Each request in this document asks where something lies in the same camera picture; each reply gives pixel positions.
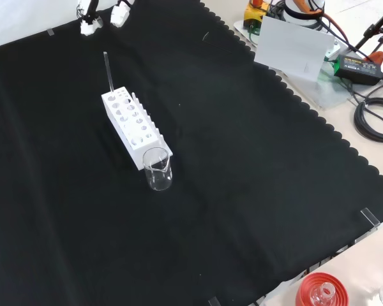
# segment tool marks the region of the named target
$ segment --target power adapter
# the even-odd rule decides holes
[[[339,55],[333,68],[334,76],[346,78],[355,84],[376,85],[383,80],[379,64],[347,55]]]

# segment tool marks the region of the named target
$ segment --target white test tube rack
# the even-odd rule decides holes
[[[173,155],[135,94],[131,96],[125,87],[121,87],[103,94],[102,100],[109,120],[138,170],[144,168],[143,155],[151,148],[161,147]]]

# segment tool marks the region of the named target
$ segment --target black cloth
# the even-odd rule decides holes
[[[377,169],[198,1],[101,16],[0,47],[0,305],[245,306],[383,221]],[[166,191],[106,116],[103,51],[174,152]]]

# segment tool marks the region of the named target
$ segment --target white table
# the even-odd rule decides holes
[[[202,0],[205,5],[217,16],[221,17],[221,19],[225,22],[225,24],[234,31],[233,25],[234,22],[243,19],[244,9],[248,3],[248,0]],[[370,23],[374,23],[377,20],[377,17],[373,16]],[[361,38],[363,31],[365,29],[357,29],[360,34],[356,36],[357,38]],[[237,31],[234,31],[236,35],[238,35],[243,41],[247,43],[247,45],[252,46],[247,40],[240,35]],[[310,107],[316,111],[318,111],[319,116],[326,119],[328,124],[331,124],[336,131],[340,132],[344,139],[350,142],[350,146],[357,149],[359,155],[364,156],[369,161],[369,164],[375,166],[381,175],[383,175],[383,143],[375,143],[371,140],[367,140],[363,138],[354,128],[353,125],[353,114],[355,111],[355,105],[350,101],[346,101],[343,104],[336,106],[335,108],[329,110],[317,110],[315,105],[313,105],[310,101],[308,101],[303,95],[301,95],[293,86],[288,83],[288,87],[291,88],[296,95],[301,96],[304,102],[307,102]],[[383,116],[383,110],[376,111],[379,115]],[[383,123],[378,121],[376,118],[370,118],[366,116],[369,120],[369,123],[377,128],[378,131],[383,133]]]
[[[350,305],[382,305],[378,294],[383,286],[383,227],[314,272],[329,273],[339,279],[348,292]],[[302,280],[266,301],[265,305],[295,306]]]

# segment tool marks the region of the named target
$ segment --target hole in rack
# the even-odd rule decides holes
[[[135,138],[132,138],[132,145],[138,145],[140,143],[143,142],[143,138],[142,137],[135,137]]]

